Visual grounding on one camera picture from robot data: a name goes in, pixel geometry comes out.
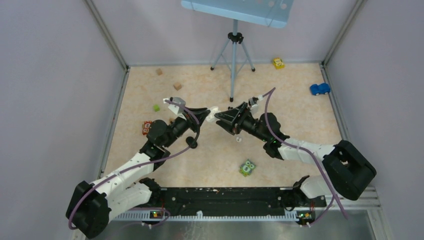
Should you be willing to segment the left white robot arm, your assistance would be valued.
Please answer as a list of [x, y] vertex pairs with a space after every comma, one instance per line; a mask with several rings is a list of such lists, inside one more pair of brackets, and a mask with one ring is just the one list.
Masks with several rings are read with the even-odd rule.
[[160, 193], [139, 180], [159, 168], [166, 160], [188, 151], [171, 154], [171, 146], [187, 130], [198, 139], [200, 128], [210, 109], [170, 105], [176, 114], [171, 123], [155, 120], [150, 123], [147, 141], [125, 164], [93, 182], [81, 181], [74, 189], [65, 216], [71, 230], [80, 230], [87, 238], [97, 237], [119, 214], [141, 204], [154, 207]]

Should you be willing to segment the white earbud charging case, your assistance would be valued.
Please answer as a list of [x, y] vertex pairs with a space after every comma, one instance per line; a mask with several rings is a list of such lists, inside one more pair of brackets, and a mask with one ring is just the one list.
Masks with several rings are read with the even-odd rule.
[[208, 110], [210, 111], [210, 113], [205, 118], [205, 121], [208, 122], [208, 123], [213, 123], [213, 122], [217, 121], [218, 119], [215, 117], [215, 114], [220, 112], [219, 107], [218, 106], [212, 106]]

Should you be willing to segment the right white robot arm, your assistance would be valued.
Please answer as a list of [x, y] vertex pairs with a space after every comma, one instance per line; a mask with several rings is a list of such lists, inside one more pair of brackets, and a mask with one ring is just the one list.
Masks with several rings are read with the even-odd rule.
[[264, 142], [263, 149], [271, 158], [316, 164], [320, 174], [306, 176], [296, 184], [293, 200], [299, 206], [307, 206], [313, 198], [340, 194], [356, 201], [377, 175], [373, 165], [349, 141], [337, 144], [316, 144], [291, 138], [280, 131], [281, 124], [272, 112], [254, 118], [253, 107], [246, 102], [219, 111], [217, 107], [207, 116], [231, 135], [241, 131]]

